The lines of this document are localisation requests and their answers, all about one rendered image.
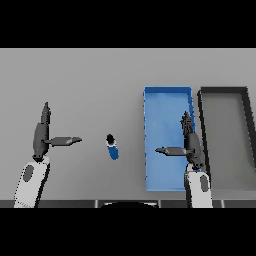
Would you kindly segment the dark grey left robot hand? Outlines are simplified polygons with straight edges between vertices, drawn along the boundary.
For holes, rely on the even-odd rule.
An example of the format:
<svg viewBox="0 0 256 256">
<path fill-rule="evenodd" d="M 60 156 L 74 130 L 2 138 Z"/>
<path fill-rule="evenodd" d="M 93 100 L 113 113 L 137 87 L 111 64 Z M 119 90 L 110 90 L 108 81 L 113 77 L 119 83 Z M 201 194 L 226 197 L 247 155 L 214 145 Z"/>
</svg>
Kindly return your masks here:
<svg viewBox="0 0 256 256">
<path fill-rule="evenodd" d="M 50 137 L 51 110 L 48 103 L 44 104 L 41 119 L 37 123 L 33 138 L 33 156 L 36 162 L 42 162 L 49 147 L 71 146 L 81 142 L 80 137 Z"/>
</svg>

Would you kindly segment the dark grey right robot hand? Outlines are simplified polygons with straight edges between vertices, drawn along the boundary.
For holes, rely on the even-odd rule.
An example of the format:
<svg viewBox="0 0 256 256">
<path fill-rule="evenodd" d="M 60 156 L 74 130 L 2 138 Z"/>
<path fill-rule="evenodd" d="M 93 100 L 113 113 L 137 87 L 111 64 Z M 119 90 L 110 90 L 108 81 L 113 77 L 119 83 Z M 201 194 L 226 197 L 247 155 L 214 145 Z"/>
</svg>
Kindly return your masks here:
<svg viewBox="0 0 256 256">
<path fill-rule="evenodd" d="M 180 121 L 184 137 L 184 147 L 161 147 L 155 151 L 165 156 L 185 156 L 193 170 L 199 170 L 204 166 L 202 150 L 197 133 L 193 129 L 192 119 L 187 111 L 184 112 Z"/>
</svg>

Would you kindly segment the blue bin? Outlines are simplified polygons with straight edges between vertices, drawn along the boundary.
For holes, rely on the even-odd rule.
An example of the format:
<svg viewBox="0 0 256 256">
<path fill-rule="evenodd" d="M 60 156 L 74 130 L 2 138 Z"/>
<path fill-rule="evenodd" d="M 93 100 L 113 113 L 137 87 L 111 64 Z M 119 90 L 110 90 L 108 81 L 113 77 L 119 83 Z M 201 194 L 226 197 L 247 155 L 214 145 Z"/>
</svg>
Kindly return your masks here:
<svg viewBox="0 0 256 256">
<path fill-rule="evenodd" d="M 196 129 L 192 88 L 190 86 L 145 86 L 144 154 L 147 192 L 184 191 L 185 156 L 165 156 L 161 147 L 184 147 L 181 126 L 184 112 L 190 114 Z"/>
</svg>

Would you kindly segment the dark grey bin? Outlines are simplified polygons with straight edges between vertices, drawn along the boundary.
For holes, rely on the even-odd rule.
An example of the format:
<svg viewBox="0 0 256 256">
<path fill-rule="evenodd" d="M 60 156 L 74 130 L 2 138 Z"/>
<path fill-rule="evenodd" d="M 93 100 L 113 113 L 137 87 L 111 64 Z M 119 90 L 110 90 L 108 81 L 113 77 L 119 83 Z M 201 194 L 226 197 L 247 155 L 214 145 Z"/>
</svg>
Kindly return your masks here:
<svg viewBox="0 0 256 256">
<path fill-rule="evenodd" d="M 256 190 L 256 129 L 248 88 L 201 87 L 197 96 L 212 188 Z"/>
</svg>

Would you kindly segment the blue pipe with dark end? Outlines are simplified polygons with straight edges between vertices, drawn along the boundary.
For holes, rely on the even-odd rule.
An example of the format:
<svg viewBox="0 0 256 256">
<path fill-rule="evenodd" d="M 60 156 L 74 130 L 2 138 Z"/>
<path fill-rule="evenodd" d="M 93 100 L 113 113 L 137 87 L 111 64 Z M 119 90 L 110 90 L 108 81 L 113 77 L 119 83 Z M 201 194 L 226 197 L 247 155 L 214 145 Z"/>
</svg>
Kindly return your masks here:
<svg viewBox="0 0 256 256">
<path fill-rule="evenodd" d="M 117 147 L 117 142 L 112 134 L 107 135 L 106 145 L 107 145 L 107 149 L 108 149 L 111 159 L 117 160 L 118 159 L 118 147 Z"/>
</svg>

